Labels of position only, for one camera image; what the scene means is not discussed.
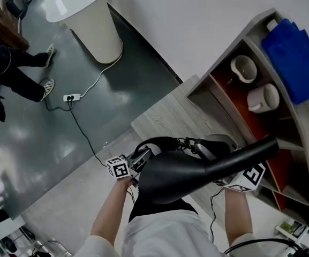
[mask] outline dark trousers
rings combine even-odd
[[[197,213],[197,211],[189,203],[185,202],[183,199],[179,199],[177,201],[174,201],[172,203],[168,203],[165,205],[158,205],[158,204],[147,201],[145,198],[139,195],[139,197],[137,198],[134,204],[131,215],[129,216],[129,222],[132,221],[137,216],[161,213],[161,212],[166,212],[166,211],[171,211],[171,210],[180,210],[180,209],[189,210],[189,211],[193,211]]]
[[[20,66],[43,67],[48,59],[46,52],[30,55],[19,49],[0,46],[0,84],[24,98],[40,102],[44,95],[44,87],[34,82],[18,69]]]

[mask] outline hand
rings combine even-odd
[[[119,183],[121,185],[124,185],[126,188],[129,188],[133,184],[133,181],[131,177],[127,176],[127,177],[118,179],[116,183]]]

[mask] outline checkered shoe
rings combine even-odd
[[[48,59],[47,59],[47,62],[46,62],[44,67],[49,66],[49,63],[51,62],[52,56],[56,53],[56,49],[54,48],[54,45],[53,44],[49,45],[46,52],[48,54]]]
[[[51,91],[54,88],[54,84],[55,84],[54,80],[51,79],[46,84],[43,85],[43,87],[45,88],[45,93],[43,94],[43,98],[41,99],[41,101],[44,100],[46,98],[46,96],[51,93]]]

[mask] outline table pedestal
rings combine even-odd
[[[96,0],[64,22],[98,62],[111,64],[121,56],[122,43],[111,18],[107,0]]]

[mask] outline power strip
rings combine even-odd
[[[80,94],[69,94],[69,95],[64,95],[63,100],[64,102],[67,102],[67,98],[70,97],[71,101],[79,101],[80,100]]]

